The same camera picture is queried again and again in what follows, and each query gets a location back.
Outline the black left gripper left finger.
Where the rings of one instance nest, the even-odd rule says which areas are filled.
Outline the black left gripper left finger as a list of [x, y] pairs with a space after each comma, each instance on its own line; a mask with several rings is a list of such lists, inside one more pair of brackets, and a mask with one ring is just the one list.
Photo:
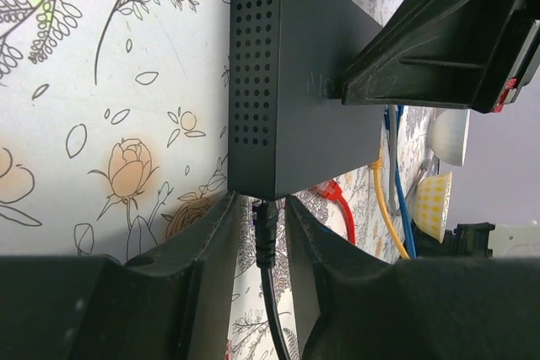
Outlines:
[[236, 260], [236, 194], [226, 193], [194, 224], [137, 255], [142, 278], [127, 326], [126, 359], [222, 359]]

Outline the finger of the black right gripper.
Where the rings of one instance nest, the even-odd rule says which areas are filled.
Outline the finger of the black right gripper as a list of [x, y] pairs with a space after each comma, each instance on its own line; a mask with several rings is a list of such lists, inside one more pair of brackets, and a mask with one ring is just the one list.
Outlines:
[[515, 102], [538, 66], [539, 0], [403, 0], [335, 94], [488, 114]]

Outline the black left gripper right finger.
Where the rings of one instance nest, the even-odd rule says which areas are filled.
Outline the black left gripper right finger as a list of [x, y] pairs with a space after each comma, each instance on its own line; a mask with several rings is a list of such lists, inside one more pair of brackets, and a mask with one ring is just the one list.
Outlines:
[[285, 225], [300, 358], [395, 358], [367, 286], [388, 265], [320, 223], [295, 196], [286, 199]]

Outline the dark grey network switch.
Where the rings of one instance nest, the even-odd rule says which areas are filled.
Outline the dark grey network switch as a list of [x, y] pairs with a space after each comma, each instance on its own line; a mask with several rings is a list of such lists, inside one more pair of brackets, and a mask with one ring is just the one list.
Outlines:
[[351, 0], [230, 0], [230, 190], [275, 201], [376, 160], [382, 107], [334, 92], [380, 28]]

